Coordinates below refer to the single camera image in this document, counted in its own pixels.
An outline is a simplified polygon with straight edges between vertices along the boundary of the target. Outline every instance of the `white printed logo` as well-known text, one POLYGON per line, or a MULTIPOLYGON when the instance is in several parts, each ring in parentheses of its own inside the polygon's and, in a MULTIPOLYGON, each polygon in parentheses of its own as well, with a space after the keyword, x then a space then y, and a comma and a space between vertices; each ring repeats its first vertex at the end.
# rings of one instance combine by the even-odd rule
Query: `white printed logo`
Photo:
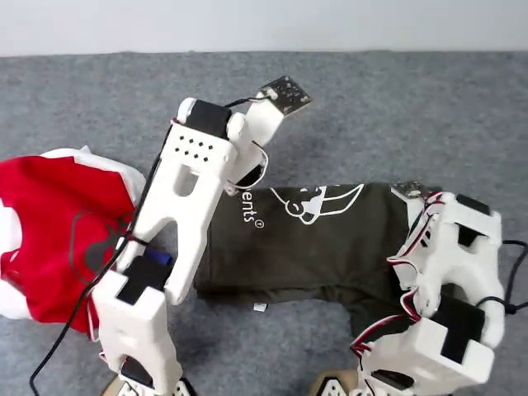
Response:
POLYGON ((339 196, 329 196, 331 186, 287 189, 271 188, 277 199, 284 204, 288 215, 297 217, 303 224, 313 224, 320 216, 339 215, 350 208, 363 190, 364 184, 355 186, 339 196))
POLYGON ((258 229, 264 228, 264 221, 256 217, 257 211, 253 209, 253 194, 250 191, 242 193, 242 216, 246 223, 253 223, 258 229))

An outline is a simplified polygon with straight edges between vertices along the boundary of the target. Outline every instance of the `white wire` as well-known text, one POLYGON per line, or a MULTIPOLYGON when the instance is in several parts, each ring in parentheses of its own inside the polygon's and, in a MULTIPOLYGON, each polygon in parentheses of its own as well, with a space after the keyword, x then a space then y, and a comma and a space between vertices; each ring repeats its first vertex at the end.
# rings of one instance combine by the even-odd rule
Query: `white wire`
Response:
POLYGON ((356 347, 357 342, 359 340, 361 340, 368 332, 372 331, 373 329, 375 329, 377 327, 381 327, 381 326, 389 323, 390 321, 392 321, 392 320, 394 320, 396 318, 401 318, 401 317, 402 317, 401 314, 390 315, 390 316, 387 316, 386 318, 382 318, 382 319, 378 320, 377 322, 372 323, 369 327, 367 327, 365 330, 363 330, 361 332, 361 334, 359 336, 357 336, 354 341, 352 341, 352 343, 350 344, 351 347, 356 347))
POLYGON ((414 293, 416 293, 416 291, 418 290, 417 287, 415 287, 414 289, 408 291, 407 293, 403 294, 400 298, 399 298, 399 303, 402 305, 403 307, 403 310, 407 313, 407 315, 409 315, 413 320, 418 320, 420 318, 420 315, 418 314, 418 312, 413 312, 411 311, 411 309, 409 308, 409 306, 407 305, 407 303, 405 302, 405 299, 409 296, 409 295, 413 295, 414 293))
POLYGON ((252 183, 249 186, 239 186, 238 184, 235 184, 232 181, 229 182, 229 184, 231 186, 233 186, 233 187, 235 187, 235 188, 237 188, 239 190, 249 190, 250 188, 253 188, 258 183, 260 183, 262 181, 262 179, 264 178, 264 176, 266 175, 267 167, 268 167, 268 165, 270 163, 270 158, 268 157, 268 155, 266 153, 266 150, 259 143, 257 143, 255 140, 253 140, 252 143, 255 144, 258 147, 258 149, 261 151, 262 158, 264 159, 264 169, 262 169, 261 176, 254 183, 252 183))

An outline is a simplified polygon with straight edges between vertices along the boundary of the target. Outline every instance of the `red t-shirt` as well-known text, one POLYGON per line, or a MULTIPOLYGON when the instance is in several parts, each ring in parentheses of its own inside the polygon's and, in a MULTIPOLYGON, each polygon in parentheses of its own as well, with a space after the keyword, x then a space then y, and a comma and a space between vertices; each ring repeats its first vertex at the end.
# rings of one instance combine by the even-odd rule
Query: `red t-shirt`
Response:
MULTIPOLYGON (((0 257, 2 278, 24 294, 34 320, 65 323, 134 211, 121 175, 71 157, 14 158, 0 163, 0 200, 22 229, 21 247, 0 257)), ((72 324, 79 332, 89 329, 88 304, 72 324)))

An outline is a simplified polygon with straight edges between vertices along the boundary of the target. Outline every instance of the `cable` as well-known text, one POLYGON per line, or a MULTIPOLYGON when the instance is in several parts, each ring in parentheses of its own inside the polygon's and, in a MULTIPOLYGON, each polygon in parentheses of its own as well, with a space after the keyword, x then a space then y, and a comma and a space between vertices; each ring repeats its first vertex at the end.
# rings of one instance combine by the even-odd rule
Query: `cable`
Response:
POLYGON ((504 299, 501 299, 494 295, 489 295, 488 297, 484 297, 481 299, 477 306, 484 304, 487 301, 496 301, 499 304, 504 305, 504 310, 506 312, 506 315, 514 315, 518 311, 520 311, 523 308, 528 307, 528 301, 522 303, 522 304, 512 304, 512 293, 513 293, 513 286, 515 284, 515 278, 517 275, 517 271, 519 271, 519 267, 521 266, 522 262, 525 260, 526 256, 528 256, 528 243, 523 241, 518 241, 515 239, 505 239, 502 241, 503 245, 517 245, 522 246, 522 252, 519 255, 519 257, 515 260, 513 263, 513 268, 510 271, 510 275, 508 276, 508 282, 506 286, 506 293, 504 294, 504 299))
POLYGON ((231 184, 231 186, 233 186, 233 187, 235 187, 235 188, 237 188, 239 190, 249 190, 250 188, 253 188, 258 183, 260 183, 261 180, 266 175, 267 167, 270 164, 270 158, 267 155, 266 150, 259 143, 257 143, 255 140, 253 140, 252 143, 255 144, 258 147, 258 149, 261 151, 262 158, 264 159, 264 161, 263 161, 264 162, 264 165, 263 165, 264 168, 262 169, 261 176, 259 176, 258 179, 256 179, 256 181, 251 183, 249 186, 239 186, 238 184, 235 184, 232 181, 228 180, 228 183, 231 184))
MULTIPOLYGON (((167 138, 168 138, 168 135, 169 135, 169 133, 171 131, 171 128, 168 129, 167 134, 165 135, 165 139, 163 140, 163 146, 167 142, 167 138)), ((125 250, 126 245, 129 242, 128 237, 130 235, 132 235, 132 233, 134 232, 134 227, 135 227, 136 222, 138 221, 139 212, 141 211, 141 208, 143 207, 145 199, 147 198, 147 194, 149 193, 149 189, 150 189, 150 186, 151 186, 152 181, 154 179, 154 175, 156 173, 156 170, 158 169, 159 163, 161 162, 161 154, 162 154, 162 151, 160 150, 158 156, 156 157, 156 159, 153 162, 152 167, 150 168, 147 180, 145 182, 145 187, 143 189, 143 192, 141 193, 141 197, 139 198, 139 202, 138 202, 138 204, 136 206, 136 209, 134 211, 134 215, 132 217, 132 220, 130 221, 130 225, 129 225, 128 229, 126 230, 125 234, 123 235, 123 242, 115 250, 114 254, 112 255, 111 259, 108 261, 108 263, 105 264, 105 266, 96 275, 96 277, 93 278, 93 280, 82 290, 81 294, 79 295, 78 301, 75 304, 75 308, 73 308, 73 312, 70 315, 70 317, 69 317, 68 321, 66 322, 66 324, 64 324, 63 329, 60 332, 59 336, 55 339, 55 342, 53 343, 53 345, 49 349, 49 351, 46 354, 46 356, 44 357, 44 359, 42 359, 42 361, 36 367, 35 371, 33 371, 33 374, 31 374, 29 384, 30 384, 30 388, 33 391, 33 394, 35 396, 40 396, 39 391, 37 390, 37 388, 35 386, 35 378, 36 378, 36 376, 42 371, 42 369, 48 363, 48 361, 50 361, 51 356, 53 356, 53 354, 55 353, 55 351, 57 350, 59 345, 64 340, 64 337, 66 336, 66 333, 68 332, 68 330, 71 328, 72 322, 75 319, 75 316, 77 315, 77 312, 79 311, 79 308, 81 308, 81 305, 83 304, 83 301, 86 298, 86 296, 92 291, 92 289, 101 280, 101 278, 111 269, 111 267, 116 262, 117 258, 125 250)))
POLYGON ((237 99, 236 101, 232 101, 231 103, 228 103, 227 105, 224 105, 224 107, 235 107, 238 105, 242 105, 244 103, 248 103, 249 101, 263 101, 265 99, 271 99, 270 97, 244 97, 243 99, 237 99))

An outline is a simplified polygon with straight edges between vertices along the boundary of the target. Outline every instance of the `black wire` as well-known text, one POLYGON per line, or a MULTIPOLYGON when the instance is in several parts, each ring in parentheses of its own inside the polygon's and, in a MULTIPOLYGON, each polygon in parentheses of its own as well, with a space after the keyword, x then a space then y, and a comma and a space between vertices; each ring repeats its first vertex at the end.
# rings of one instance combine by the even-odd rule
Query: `black wire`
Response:
POLYGON ((249 101, 263 101, 264 99, 270 99, 270 97, 244 97, 243 99, 237 99, 236 101, 232 101, 231 103, 224 105, 224 107, 235 107, 247 103, 249 101))
MULTIPOLYGON (((165 139, 163 140, 163 146, 167 142, 167 138, 168 138, 170 130, 171 130, 171 128, 168 129, 167 134, 165 135, 165 139)), ((147 194, 148 194, 150 186, 152 184, 152 180, 154 178, 154 175, 155 175, 155 173, 156 173, 156 171, 158 169, 158 165, 159 165, 160 162, 161 162, 161 150, 160 150, 158 156, 156 157, 156 159, 154 160, 153 165, 150 168, 150 171, 148 172, 148 177, 147 177, 147 180, 145 182, 145 187, 144 187, 143 192, 141 193, 141 196, 139 198, 139 202, 138 202, 138 204, 136 206, 136 209, 134 211, 134 215, 132 217, 132 220, 130 221, 130 226, 128 227, 128 229, 126 230, 125 234, 123 235, 123 238, 124 238, 123 239, 123 243, 115 250, 115 252, 112 255, 111 259, 108 261, 107 264, 105 264, 105 266, 102 268, 101 272, 99 272, 97 274, 97 276, 95 278, 93 278, 93 280, 82 290, 81 294, 79 295, 78 301, 75 304, 75 308, 73 309, 73 312, 70 315, 70 317, 69 317, 68 321, 66 322, 66 324, 64 324, 64 327, 63 327, 62 331, 60 332, 59 336, 55 339, 54 344, 49 349, 49 351, 46 354, 46 356, 44 357, 44 359, 42 359, 42 361, 36 367, 35 371, 33 371, 33 374, 31 374, 31 377, 30 377, 30 388, 33 391, 33 394, 35 396, 40 396, 39 391, 37 390, 37 388, 35 386, 35 378, 36 378, 36 376, 42 371, 42 369, 48 363, 48 361, 50 361, 51 357, 53 356, 53 354, 55 353, 55 351, 57 350, 57 348, 59 347, 61 342, 64 340, 64 337, 66 336, 66 333, 68 332, 68 330, 71 328, 72 322, 75 319, 75 316, 77 315, 77 312, 79 311, 79 308, 83 304, 83 301, 86 298, 87 294, 101 280, 101 278, 108 272, 108 270, 111 269, 111 267, 116 262, 117 258, 125 250, 125 247, 128 244, 128 242, 129 242, 128 237, 130 235, 132 235, 132 233, 134 232, 135 224, 138 221, 138 214, 141 211, 141 208, 143 207, 145 199, 147 198, 147 194)))
POLYGON ((528 256, 528 243, 523 241, 518 241, 515 239, 505 239, 502 241, 503 245, 517 245, 522 247, 522 252, 519 255, 519 257, 515 260, 513 263, 513 268, 510 271, 510 275, 508 276, 508 282, 506 286, 506 292, 504 293, 504 299, 501 299, 495 295, 489 295, 488 297, 485 297, 481 299, 477 306, 480 306, 484 304, 487 301, 496 301, 502 305, 504 305, 504 310, 506 312, 506 315, 514 315, 519 310, 528 307, 528 301, 522 303, 522 304, 512 304, 512 293, 513 293, 513 286, 515 285, 515 278, 517 275, 517 271, 519 271, 519 267, 521 266, 522 262, 525 260, 526 256, 528 256))

